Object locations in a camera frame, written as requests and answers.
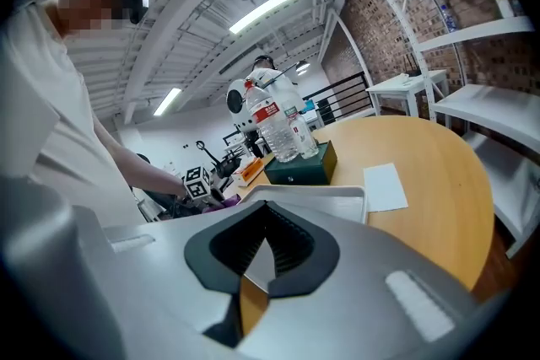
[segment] wooden table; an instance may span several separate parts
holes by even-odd
[[[394,163],[408,208],[371,212],[368,224],[395,235],[473,289],[488,256],[494,229],[489,180],[474,151],[454,132],[431,121],[380,116],[334,123],[314,131],[332,140],[337,166],[332,185],[364,185],[363,168]],[[244,196],[268,184],[261,172]]]

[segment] green box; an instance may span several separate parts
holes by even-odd
[[[273,185],[330,185],[332,175],[338,163],[338,156],[332,142],[318,145],[319,153],[309,159],[300,155],[290,162],[282,164],[275,158],[270,161],[264,172]]]

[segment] headphones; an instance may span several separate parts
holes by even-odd
[[[253,67],[255,67],[255,65],[257,64],[257,62],[261,61],[261,60],[267,60],[270,62],[270,64],[272,65],[272,69],[276,69],[276,66],[273,64],[273,59],[270,57],[270,56],[267,56],[266,54],[263,54],[261,56],[258,56],[254,61],[253,61]]]
[[[138,24],[149,10],[150,0],[130,0],[129,20],[133,24]]]

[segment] white paper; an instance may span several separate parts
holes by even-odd
[[[364,168],[364,185],[368,196],[369,212],[384,212],[408,207],[396,165],[384,164]]]

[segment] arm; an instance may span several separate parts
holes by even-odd
[[[186,187],[180,179],[150,165],[131,150],[121,146],[111,137],[111,134],[101,125],[95,115],[94,132],[111,154],[116,166],[129,185],[146,191],[178,195],[180,198],[186,196]]]

